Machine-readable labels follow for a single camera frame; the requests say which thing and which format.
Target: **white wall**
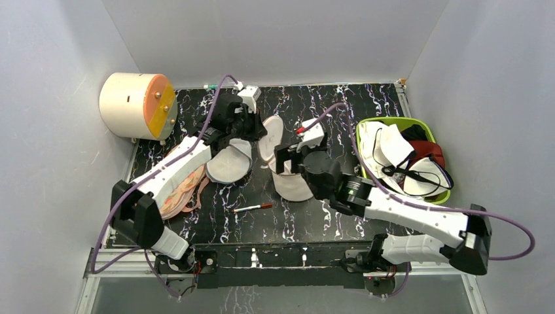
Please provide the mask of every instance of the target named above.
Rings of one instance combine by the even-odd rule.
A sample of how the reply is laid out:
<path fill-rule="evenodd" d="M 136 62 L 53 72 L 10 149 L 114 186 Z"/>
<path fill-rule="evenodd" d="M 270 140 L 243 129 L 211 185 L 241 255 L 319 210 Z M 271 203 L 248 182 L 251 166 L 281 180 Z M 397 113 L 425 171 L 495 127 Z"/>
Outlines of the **white wall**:
<path fill-rule="evenodd" d="M 72 313 L 131 145 L 98 110 L 137 71 L 100 0 L 0 1 L 0 312 Z"/>
<path fill-rule="evenodd" d="M 471 202 L 531 228 L 537 248 L 491 262 L 478 280 L 488 313 L 553 313 L 555 295 L 555 3 L 451 0 L 408 79 L 412 114 L 428 123 Z M 527 238 L 493 223 L 493 255 Z"/>
<path fill-rule="evenodd" d="M 448 0 L 103 0 L 139 69 L 178 87 L 406 78 Z"/>

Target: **purple cable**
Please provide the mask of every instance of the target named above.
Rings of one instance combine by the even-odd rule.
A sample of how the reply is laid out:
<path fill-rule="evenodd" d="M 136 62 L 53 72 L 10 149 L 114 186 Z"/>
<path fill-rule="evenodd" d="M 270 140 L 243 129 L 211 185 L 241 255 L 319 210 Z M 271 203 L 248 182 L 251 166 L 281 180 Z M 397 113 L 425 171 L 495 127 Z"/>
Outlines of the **purple cable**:
<path fill-rule="evenodd" d="M 218 96 L 220 94 L 220 90 L 222 88 L 222 85 L 224 84 L 224 81 L 227 78 L 232 79 L 236 84 L 238 83 L 238 81 L 233 76 L 231 76 L 229 74 L 224 75 L 224 77 L 220 80 L 220 83 L 218 84 L 218 88 L 216 89 L 216 92 L 214 93 L 214 98 L 212 100 L 212 105 L 210 106 L 210 110 L 208 110 L 208 115 L 206 116 L 206 121 L 204 122 L 204 125 L 202 126 L 202 129 L 200 130 L 200 133 L 199 133 L 196 141 L 191 146 L 191 148 L 188 149 L 186 152 L 184 152 L 181 155 L 175 157 L 174 159 L 168 161 L 165 164 L 166 167 L 174 164 L 176 161 L 180 160 L 181 158 L 185 157 L 187 154 L 191 153 L 195 149 L 196 145 L 200 142 L 200 139 L 204 135 L 204 132 L 206 132 L 206 128 L 208 128 L 208 124 L 210 123 L 210 119 L 212 118 L 212 113 L 214 112 L 214 107 L 215 107 L 214 103 L 218 100 Z M 116 201 L 116 203 L 114 204 L 114 206 L 110 210 L 110 213 L 108 214 L 108 217 L 106 218 L 106 221 L 104 222 L 104 225 L 102 226 L 102 230 L 100 231 L 100 235 L 98 235 L 98 240 L 96 241 L 96 245 L 95 245 L 93 253 L 92 253 L 92 260 L 91 260 L 91 263 L 90 263 L 91 273 L 97 274 L 97 273 L 105 270 L 106 268 L 110 267 L 112 264 L 114 264 L 115 262 L 120 260 L 123 256 L 126 256 L 127 254 L 130 254 L 131 252 L 140 250 L 140 247 L 134 247 L 134 248 L 118 255 L 116 258 L 114 258 L 110 262 L 106 263 L 106 265 L 102 266 L 100 269 L 98 269 L 98 270 L 96 269 L 96 258 L 98 257 L 98 251 L 100 250 L 100 247 L 102 246 L 103 236 L 106 233 L 106 230 L 108 229 L 108 226 L 110 225 L 110 221 L 112 220 L 112 218 L 114 217 L 114 215 L 118 211 L 119 207 L 122 205 L 123 201 L 129 195 L 131 195 L 131 193 L 133 193 L 133 191 L 137 190 L 141 185 L 145 184 L 145 182 L 152 179 L 153 177 L 155 177 L 160 172 L 161 172 L 161 170 L 159 170 L 159 169 L 152 172 L 150 175 L 146 176 L 143 180 L 140 180 L 137 184 L 131 186 L 131 188 L 129 190 L 125 191 L 125 193 L 123 193 L 123 195 Z"/>
<path fill-rule="evenodd" d="M 322 121 L 332 110 L 334 110 L 337 107 L 344 107 L 347 110 L 347 112 L 349 111 L 349 107 L 345 103 L 335 103 L 334 105 L 332 105 L 331 107 L 326 109 L 324 111 L 324 113 L 321 114 L 318 118 L 316 118 L 316 120 L 314 120 L 314 122 L 312 122 L 308 127 L 299 130 L 300 132 L 299 131 L 297 131 L 297 132 L 302 133 L 302 132 L 310 130 L 310 128 L 315 126 L 318 122 Z M 364 167 L 366 173 L 368 173 L 370 175 L 370 178 L 372 179 L 374 184 L 383 193 L 385 193 L 388 197 L 394 199 L 397 203 L 407 205 L 407 206 L 410 206 L 410 207 L 413 207 L 413 208 L 416 208 L 416 209 L 423 209 L 423 210 L 427 210 L 427 211 L 444 211 L 444 212 L 449 212 L 449 213 L 484 215 L 484 216 L 488 216 L 488 217 L 491 217 L 491 218 L 496 218 L 496 219 L 508 222 L 509 224 L 521 229 L 528 236 L 528 238 L 530 239 L 530 244 L 529 244 L 528 248 L 526 250 L 522 251 L 521 253 L 514 254 L 514 255 L 508 255 L 508 256 L 494 256 L 494 257 L 490 257 L 490 260 L 515 260 L 517 258 L 521 258 L 521 257 L 524 257 L 524 256 L 528 255 L 532 250 L 534 250 L 536 240 L 535 240 L 534 235 L 532 234 L 532 232 L 528 228 L 526 228 L 525 226 L 523 226 L 519 222 L 516 222 L 513 219 L 501 216 L 499 214 L 490 213 L 490 212 L 487 212 L 487 211 L 475 211 L 473 209 L 464 209 L 464 208 L 445 208 L 445 207 L 419 205 L 419 204 L 411 203 L 409 201 L 404 201 L 400 197 L 392 194 L 384 185 L 382 185 L 379 182 L 378 178 L 376 178 L 376 176 L 370 171 L 370 169 L 368 168 L 366 163 L 364 163 L 364 160 L 361 158 L 361 155 L 359 154 L 359 149 L 357 148 L 357 142 L 355 140 L 355 132 L 353 132 L 353 126 L 351 125 L 350 120 L 347 123 L 347 125 L 348 125 L 348 128 L 349 128 L 349 137 L 351 139 L 351 144 L 353 146 L 353 150 L 355 151 L 355 155 L 356 155 L 357 159 L 359 160 L 359 163 Z M 403 283 L 401 284 L 399 289 L 397 289 L 395 292 L 391 293 L 389 296 L 396 296 L 404 288 L 404 286 L 406 285 L 406 282 L 408 281 L 408 273 L 410 272 L 409 269 L 410 269 L 410 267 L 407 267 L 406 273 L 404 275 Z"/>
<path fill-rule="evenodd" d="M 180 300 L 181 295 L 177 291 L 170 288 L 170 286 L 166 284 L 162 276 L 160 276 L 160 274 L 154 269 L 154 266 L 152 265 L 152 262 L 151 262 L 151 259 L 149 258 L 149 254 L 147 253 L 147 250 L 145 250 L 145 259 L 147 260 L 147 263 L 149 264 L 149 267 L 151 268 L 152 273 L 156 276 L 156 278 L 162 284 L 162 286 L 166 288 L 166 290 L 171 294 L 171 296 Z"/>

